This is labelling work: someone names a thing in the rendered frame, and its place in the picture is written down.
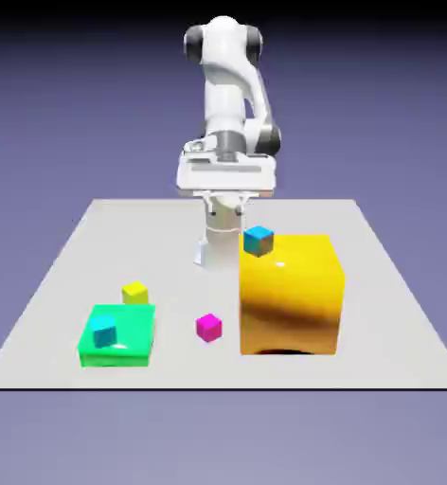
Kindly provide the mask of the small blue cube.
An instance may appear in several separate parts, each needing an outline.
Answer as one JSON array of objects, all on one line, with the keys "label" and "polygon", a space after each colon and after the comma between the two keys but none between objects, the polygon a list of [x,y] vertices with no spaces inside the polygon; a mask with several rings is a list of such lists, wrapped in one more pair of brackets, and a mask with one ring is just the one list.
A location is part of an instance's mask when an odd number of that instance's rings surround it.
[{"label": "small blue cube", "polygon": [[261,225],[256,225],[243,232],[243,251],[255,257],[264,256],[274,249],[275,233]]}]

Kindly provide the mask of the small cyan cube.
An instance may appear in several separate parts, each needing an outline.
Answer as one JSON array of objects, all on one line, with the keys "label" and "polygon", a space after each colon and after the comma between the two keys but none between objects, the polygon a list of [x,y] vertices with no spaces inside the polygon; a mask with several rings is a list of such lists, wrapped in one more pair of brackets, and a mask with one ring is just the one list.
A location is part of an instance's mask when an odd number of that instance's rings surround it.
[{"label": "small cyan cube", "polygon": [[97,349],[116,343],[116,320],[111,314],[97,314],[89,319],[89,328]]}]

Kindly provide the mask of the small magenta cube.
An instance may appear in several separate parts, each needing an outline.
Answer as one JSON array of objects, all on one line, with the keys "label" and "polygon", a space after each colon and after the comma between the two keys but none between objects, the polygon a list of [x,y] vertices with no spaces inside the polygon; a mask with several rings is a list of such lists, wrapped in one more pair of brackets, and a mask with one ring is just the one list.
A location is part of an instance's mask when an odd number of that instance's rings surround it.
[{"label": "small magenta cube", "polygon": [[196,332],[207,343],[215,341],[223,334],[223,322],[214,314],[205,314],[196,319]]}]

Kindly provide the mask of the small yellow cube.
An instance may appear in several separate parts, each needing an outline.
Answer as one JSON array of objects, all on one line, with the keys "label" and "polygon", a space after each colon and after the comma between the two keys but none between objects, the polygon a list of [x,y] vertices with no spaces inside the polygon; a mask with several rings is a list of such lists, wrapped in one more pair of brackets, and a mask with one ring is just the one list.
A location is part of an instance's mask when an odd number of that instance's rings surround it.
[{"label": "small yellow cube", "polygon": [[145,305],[149,303],[148,288],[140,281],[125,284],[121,292],[123,303],[126,305]]}]

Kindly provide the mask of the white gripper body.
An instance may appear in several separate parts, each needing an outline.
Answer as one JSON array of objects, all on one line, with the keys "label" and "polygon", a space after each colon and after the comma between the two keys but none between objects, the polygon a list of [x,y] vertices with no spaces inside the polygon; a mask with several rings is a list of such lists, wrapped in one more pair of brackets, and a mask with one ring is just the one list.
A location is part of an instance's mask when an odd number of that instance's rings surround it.
[{"label": "white gripper body", "polygon": [[216,153],[182,153],[176,187],[185,194],[201,192],[272,193],[277,184],[277,162],[268,155],[237,153],[237,160],[218,161]]}]

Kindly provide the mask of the large green box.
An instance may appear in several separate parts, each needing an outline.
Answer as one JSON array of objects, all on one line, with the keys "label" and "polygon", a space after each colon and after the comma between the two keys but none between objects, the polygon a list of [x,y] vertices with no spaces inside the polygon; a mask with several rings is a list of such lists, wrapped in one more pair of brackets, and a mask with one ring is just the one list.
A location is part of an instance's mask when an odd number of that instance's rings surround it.
[{"label": "large green box", "polygon": [[[116,320],[116,343],[97,349],[89,328],[89,319],[111,314]],[[150,363],[154,339],[155,307],[151,304],[98,304],[90,313],[80,336],[80,365],[89,367],[146,367]]]}]

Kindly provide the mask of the large yellow box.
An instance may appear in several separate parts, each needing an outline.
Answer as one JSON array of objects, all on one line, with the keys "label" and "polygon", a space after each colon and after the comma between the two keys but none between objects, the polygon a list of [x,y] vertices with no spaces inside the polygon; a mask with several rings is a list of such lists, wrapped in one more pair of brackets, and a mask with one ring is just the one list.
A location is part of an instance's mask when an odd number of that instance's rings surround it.
[{"label": "large yellow box", "polygon": [[241,354],[335,354],[346,277],[331,238],[276,234],[259,257],[239,245]]}]

